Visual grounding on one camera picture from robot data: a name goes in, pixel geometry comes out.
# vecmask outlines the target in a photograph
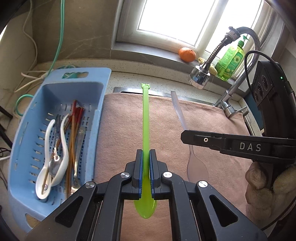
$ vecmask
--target orange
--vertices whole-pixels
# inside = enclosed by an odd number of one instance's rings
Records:
[[[196,53],[187,47],[181,48],[178,53],[180,58],[188,63],[194,61],[196,58]]]

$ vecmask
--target metal screw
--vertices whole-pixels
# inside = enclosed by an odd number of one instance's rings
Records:
[[[120,176],[121,176],[122,178],[128,178],[130,175],[129,175],[128,172],[123,172],[123,173],[120,174]]]
[[[206,181],[199,181],[199,182],[198,182],[198,185],[199,185],[201,188],[206,188],[206,187],[207,187],[207,182],[206,182]]]
[[[166,177],[166,178],[170,178],[170,177],[173,176],[173,174],[171,172],[164,172],[163,176]]]
[[[86,187],[86,188],[93,188],[93,187],[94,187],[94,182],[92,182],[92,181],[87,182],[87,183],[85,184],[85,187]]]

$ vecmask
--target kitchen faucet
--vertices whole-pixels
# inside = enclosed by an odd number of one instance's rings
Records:
[[[218,52],[226,45],[230,44],[231,42],[237,40],[241,34],[249,34],[254,41],[255,50],[260,50],[260,40],[258,35],[254,32],[254,30],[248,27],[239,27],[237,29],[233,27],[229,27],[229,32],[226,33],[224,39],[221,43],[215,48],[215,50],[211,53],[209,58],[201,65],[197,65],[189,74],[188,81],[196,88],[203,89],[206,83],[209,80],[210,73],[209,68],[218,54]],[[247,72],[249,73],[258,61],[259,55],[254,54],[251,61],[247,66]],[[231,118],[232,116],[236,115],[237,113],[242,113],[246,111],[247,107],[241,108],[239,110],[235,110],[229,103],[228,100],[231,98],[232,94],[238,89],[238,87],[242,84],[244,79],[246,78],[246,72],[242,72],[241,75],[237,78],[234,84],[225,91],[225,93],[216,101],[214,104],[215,107],[223,109],[227,118]]]

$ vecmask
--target dish drying rack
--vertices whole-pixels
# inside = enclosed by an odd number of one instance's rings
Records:
[[[70,72],[87,76],[64,78]],[[110,74],[109,68],[55,70],[44,80],[27,107],[14,138],[8,175],[10,207],[14,219],[24,231],[32,229],[27,223],[27,214],[41,221],[66,199],[65,178],[59,185],[52,187],[45,200],[37,197],[35,183],[44,164],[47,125],[57,114],[63,117],[71,113],[75,99],[85,109],[81,126],[86,128],[79,158],[78,179],[81,184],[93,179],[101,110]],[[65,132],[65,137],[68,143],[69,130]],[[53,148],[52,138],[53,130],[50,150]]]

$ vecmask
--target dish soap bottle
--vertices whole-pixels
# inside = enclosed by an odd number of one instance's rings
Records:
[[[227,81],[239,66],[241,61],[244,58],[244,50],[242,49],[244,42],[240,40],[237,44],[237,48],[230,46],[226,51],[224,56],[218,61],[215,66],[215,69],[218,72],[218,77],[224,81]]]

